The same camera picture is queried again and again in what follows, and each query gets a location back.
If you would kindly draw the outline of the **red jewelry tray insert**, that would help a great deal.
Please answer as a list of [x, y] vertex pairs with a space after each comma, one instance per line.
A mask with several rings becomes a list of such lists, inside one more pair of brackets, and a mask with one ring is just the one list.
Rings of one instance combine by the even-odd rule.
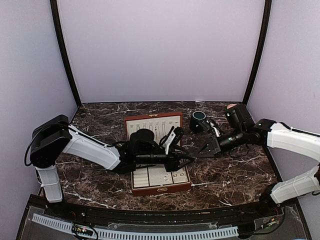
[[185, 168], [167, 172], [163, 165], [137, 169], [132, 173], [131, 179], [133, 188], [162, 187], [172, 184], [184, 184], [190, 181]]

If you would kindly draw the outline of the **red wooden jewelry box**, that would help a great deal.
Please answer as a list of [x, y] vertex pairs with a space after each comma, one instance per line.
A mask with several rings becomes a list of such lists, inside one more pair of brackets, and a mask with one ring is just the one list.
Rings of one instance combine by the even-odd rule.
[[[170, 112], [129, 116], [124, 118], [124, 123], [128, 139], [139, 129], [148, 129], [154, 134], [153, 140], [159, 144], [172, 127], [183, 127], [183, 114]], [[178, 171], [167, 172], [163, 164], [140, 164], [131, 173], [131, 188], [135, 197], [186, 191], [191, 188], [191, 183], [185, 166]]]

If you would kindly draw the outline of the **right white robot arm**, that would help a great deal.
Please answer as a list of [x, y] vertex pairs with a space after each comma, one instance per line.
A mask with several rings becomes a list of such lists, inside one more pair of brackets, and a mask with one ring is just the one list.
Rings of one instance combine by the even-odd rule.
[[281, 181], [268, 186], [255, 205], [255, 213], [266, 217], [275, 205], [308, 194], [320, 193], [320, 135], [296, 129], [284, 122], [261, 119], [257, 123], [241, 123], [234, 131], [217, 135], [206, 121], [199, 127], [212, 136], [198, 150], [197, 155], [208, 150], [209, 156], [227, 152], [241, 145], [263, 146], [276, 158]]

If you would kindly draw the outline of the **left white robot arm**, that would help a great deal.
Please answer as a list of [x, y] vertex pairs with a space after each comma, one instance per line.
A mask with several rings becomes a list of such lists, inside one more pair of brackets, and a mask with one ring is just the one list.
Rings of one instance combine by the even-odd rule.
[[63, 201], [56, 166], [61, 153], [78, 156], [117, 174], [133, 172], [137, 165], [163, 165], [167, 172], [176, 172], [195, 160], [178, 146], [183, 134], [181, 127], [173, 126], [157, 143], [152, 130], [141, 128], [127, 141], [107, 144], [80, 131], [60, 114], [33, 131], [24, 164], [35, 167], [51, 210], [58, 217], [67, 218], [71, 208]]

